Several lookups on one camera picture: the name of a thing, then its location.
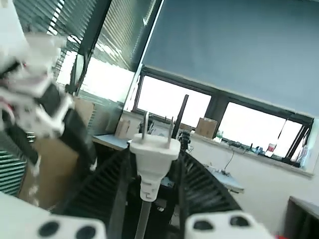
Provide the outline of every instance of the blue roller blind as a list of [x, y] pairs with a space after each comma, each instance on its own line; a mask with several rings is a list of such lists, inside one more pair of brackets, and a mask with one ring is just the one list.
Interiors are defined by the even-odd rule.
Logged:
[[319, 2], [166, 0], [144, 64], [319, 116]]

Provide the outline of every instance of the window blind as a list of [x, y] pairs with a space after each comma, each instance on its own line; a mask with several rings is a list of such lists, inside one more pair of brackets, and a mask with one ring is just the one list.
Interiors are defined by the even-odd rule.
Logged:
[[63, 85], [70, 73], [97, 0], [15, 0], [14, 5], [24, 30], [67, 37], [55, 66], [55, 77]]
[[112, 0], [93, 57], [135, 71], [159, 0]]

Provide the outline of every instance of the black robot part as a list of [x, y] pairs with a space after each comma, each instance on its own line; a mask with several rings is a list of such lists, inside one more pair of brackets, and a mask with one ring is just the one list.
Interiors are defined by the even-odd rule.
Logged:
[[[141, 179], [135, 165], [135, 156], [129, 149], [114, 153], [64, 204], [62, 214], [102, 220], [108, 238], [133, 238], [142, 204]], [[171, 233], [170, 221], [176, 204], [180, 208], [180, 238], [187, 217], [193, 214], [241, 209], [228, 190], [184, 151], [180, 152], [175, 175], [175, 185], [164, 196], [164, 211], [159, 210], [156, 202], [152, 203], [145, 239], [165, 238]], [[159, 199], [163, 190], [167, 189], [161, 186]]]

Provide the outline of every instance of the black rod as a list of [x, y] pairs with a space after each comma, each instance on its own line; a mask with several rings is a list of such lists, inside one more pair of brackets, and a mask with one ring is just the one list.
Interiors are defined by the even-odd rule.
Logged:
[[176, 122], [175, 122], [175, 126], [174, 126], [174, 129], [173, 129], [173, 133], [171, 134], [172, 138], [176, 138], [176, 136], [177, 136], [177, 132], [178, 132], [178, 129], [179, 129], [179, 126], [180, 126], [181, 118], [183, 117], [183, 114], [184, 114], [184, 110], [185, 110], [185, 107], [186, 107], [188, 96], [189, 95], [185, 95], [183, 103], [181, 104], [181, 107], [180, 107], [180, 110], [179, 110], [179, 113], [178, 113], [178, 116], [177, 116], [177, 119], [176, 119]]

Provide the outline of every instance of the roller blind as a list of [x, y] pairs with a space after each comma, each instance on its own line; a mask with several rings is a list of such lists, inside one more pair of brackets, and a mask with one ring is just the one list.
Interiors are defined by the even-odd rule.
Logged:
[[167, 0], [144, 64], [319, 116], [319, 2]]
[[158, 0], [112, 0], [93, 57], [134, 71]]
[[22, 27], [67, 37], [55, 66], [58, 83], [65, 85], [97, 0], [15, 0]]

